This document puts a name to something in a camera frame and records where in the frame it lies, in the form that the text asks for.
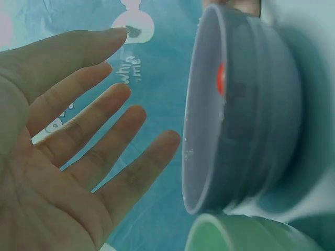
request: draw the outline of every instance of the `bowl rim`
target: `bowl rim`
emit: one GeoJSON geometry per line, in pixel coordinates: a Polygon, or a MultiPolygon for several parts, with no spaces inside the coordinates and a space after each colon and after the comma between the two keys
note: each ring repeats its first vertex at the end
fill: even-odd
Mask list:
{"type": "MultiPolygon", "coordinates": [[[[198,32],[197,32],[197,35],[196,35],[196,38],[195,38],[195,44],[194,44],[194,49],[193,49],[193,55],[194,55],[194,52],[195,52],[195,49],[197,48],[197,45],[199,43],[199,37],[200,37],[200,30],[203,26],[203,23],[204,23],[204,20],[207,19],[207,17],[209,17],[209,14],[211,13],[215,13],[216,14],[216,19],[218,21],[218,26],[219,26],[219,29],[220,29],[220,38],[221,38],[221,52],[225,52],[225,55],[226,55],[226,58],[228,57],[228,50],[227,50],[227,47],[225,47],[223,45],[223,41],[225,44],[227,44],[227,39],[226,39],[226,36],[224,34],[226,34],[226,25],[224,23],[224,15],[223,15],[223,12],[226,10],[226,8],[224,6],[221,6],[221,5],[218,5],[218,4],[209,4],[207,6],[207,8],[204,10],[204,13],[200,19],[200,23],[199,23],[199,27],[198,27],[198,32]]],[[[194,64],[194,57],[192,56],[192,61],[191,61],[191,72],[190,72],[190,76],[192,75],[192,65],[194,64]]],[[[225,64],[225,68],[226,68],[226,79],[229,75],[229,66],[228,64],[225,64]]],[[[187,88],[187,95],[186,95],[186,100],[188,100],[188,95],[189,95],[189,91],[188,91],[188,88],[187,88]]],[[[226,91],[224,92],[224,96],[223,96],[223,99],[225,100],[226,99],[226,91]]],[[[205,179],[205,183],[203,185],[203,188],[202,188],[202,191],[200,193],[200,196],[198,196],[198,200],[197,202],[194,204],[193,207],[191,207],[189,205],[189,203],[186,203],[186,189],[185,189],[185,167],[184,167],[184,158],[185,158],[185,154],[186,154],[186,149],[185,149],[185,146],[184,146],[184,142],[185,142],[185,137],[186,137],[186,131],[187,131],[187,128],[186,128],[186,125],[187,125],[187,109],[188,109],[188,105],[187,105],[187,101],[186,101],[186,108],[185,108],[185,118],[184,118],[184,129],[183,129],[183,149],[182,149],[182,194],[183,194],[183,200],[184,200],[184,205],[185,205],[185,208],[186,208],[186,211],[190,214],[196,214],[198,213],[204,206],[204,202],[206,201],[206,198],[208,197],[208,193],[209,193],[209,190],[210,190],[210,186],[211,186],[211,181],[213,180],[213,177],[214,177],[214,173],[215,173],[215,165],[210,165],[208,168],[207,168],[207,172],[206,172],[206,179],[205,179]]]]}

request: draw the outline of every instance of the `gray bowl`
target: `gray bowl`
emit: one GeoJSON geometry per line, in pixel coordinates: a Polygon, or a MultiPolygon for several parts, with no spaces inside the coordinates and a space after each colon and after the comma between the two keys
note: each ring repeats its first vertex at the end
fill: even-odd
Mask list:
{"type": "Polygon", "coordinates": [[[182,180],[190,214],[238,206],[282,175],[302,122],[298,68],[259,18],[209,5],[200,20],[187,91],[182,180]],[[217,74],[225,66],[224,93],[217,74]]]}

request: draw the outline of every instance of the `fingernail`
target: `fingernail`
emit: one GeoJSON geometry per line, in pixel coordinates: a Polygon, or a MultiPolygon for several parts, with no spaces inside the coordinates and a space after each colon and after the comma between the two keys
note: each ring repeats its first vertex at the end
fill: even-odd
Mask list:
{"type": "Polygon", "coordinates": [[[125,27],[122,28],[111,28],[107,30],[101,31],[102,33],[111,36],[111,37],[121,37],[121,36],[126,36],[128,33],[128,29],[125,27]]]}

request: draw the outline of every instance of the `red dot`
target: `red dot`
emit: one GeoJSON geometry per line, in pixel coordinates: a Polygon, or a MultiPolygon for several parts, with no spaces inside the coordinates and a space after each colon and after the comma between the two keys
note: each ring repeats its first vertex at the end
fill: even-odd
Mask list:
{"type": "Polygon", "coordinates": [[[219,67],[218,74],[216,76],[216,85],[221,96],[225,93],[225,78],[226,77],[226,68],[222,63],[219,67]]]}

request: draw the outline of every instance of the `finger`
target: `finger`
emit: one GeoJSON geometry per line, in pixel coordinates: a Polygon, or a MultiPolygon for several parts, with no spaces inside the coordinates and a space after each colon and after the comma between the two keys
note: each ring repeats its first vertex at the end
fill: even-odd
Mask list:
{"type": "Polygon", "coordinates": [[[62,167],[121,108],[129,96],[130,89],[126,84],[113,85],[61,129],[37,143],[36,147],[53,165],[62,167]]]}
{"type": "Polygon", "coordinates": [[[125,28],[71,31],[1,53],[0,69],[32,104],[75,71],[105,61],[126,38],[125,28]]]}
{"type": "Polygon", "coordinates": [[[142,107],[130,107],[107,134],[65,172],[91,191],[109,173],[143,125],[146,116],[142,107]]]}
{"type": "Polygon", "coordinates": [[[29,109],[27,129],[31,137],[42,131],[82,94],[104,80],[111,70],[106,61],[82,68],[39,96],[29,109]]]}
{"type": "Polygon", "coordinates": [[[171,161],[179,143],[176,132],[162,133],[138,159],[95,192],[108,210],[114,227],[171,161]]]}

